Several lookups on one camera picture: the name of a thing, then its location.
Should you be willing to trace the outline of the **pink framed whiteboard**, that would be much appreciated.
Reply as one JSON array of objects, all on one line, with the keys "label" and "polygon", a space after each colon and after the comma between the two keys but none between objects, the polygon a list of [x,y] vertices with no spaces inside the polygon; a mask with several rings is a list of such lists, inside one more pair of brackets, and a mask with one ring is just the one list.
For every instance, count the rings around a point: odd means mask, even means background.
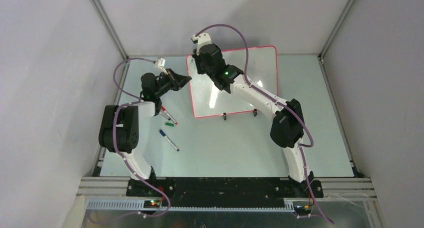
[{"label": "pink framed whiteboard", "polygon": [[[206,74],[198,74],[195,60],[186,56],[186,69],[192,77],[189,82],[192,112],[195,118],[210,118],[259,110],[253,103],[245,99],[246,94],[228,93],[219,90]],[[279,95],[278,57],[275,46],[259,46],[248,48],[247,64],[248,82],[244,76],[238,76],[238,82],[249,88],[253,85],[267,91],[270,95]]]}]

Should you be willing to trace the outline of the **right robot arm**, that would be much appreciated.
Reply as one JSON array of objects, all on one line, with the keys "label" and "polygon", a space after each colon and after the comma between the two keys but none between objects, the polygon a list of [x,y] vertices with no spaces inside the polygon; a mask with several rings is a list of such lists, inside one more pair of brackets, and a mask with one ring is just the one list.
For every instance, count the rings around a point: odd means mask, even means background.
[{"label": "right robot arm", "polygon": [[246,71],[227,64],[221,49],[216,44],[206,44],[195,49],[192,55],[198,74],[205,74],[214,86],[230,95],[235,95],[258,108],[271,120],[270,137],[281,147],[287,160],[291,191],[303,197],[311,190],[307,180],[310,169],[302,156],[301,142],[307,132],[300,102],[287,101],[256,86]]}]

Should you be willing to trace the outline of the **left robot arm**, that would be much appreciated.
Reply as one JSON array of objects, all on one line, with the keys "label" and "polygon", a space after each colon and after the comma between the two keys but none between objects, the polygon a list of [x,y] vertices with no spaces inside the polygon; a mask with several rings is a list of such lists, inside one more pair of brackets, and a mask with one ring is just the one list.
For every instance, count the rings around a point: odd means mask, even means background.
[{"label": "left robot arm", "polygon": [[159,115],[162,110],[161,96],[170,90],[179,91],[192,77],[165,69],[159,75],[145,73],[140,80],[141,92],[137,101],[105,106],[98,142],[100,147],[121,157],[133,179],[141,180],[139,190],[146,196],[152,196],[158,190],[158,182],[150,178],[153,168],[134,152],[140,137],[139,121]]}]

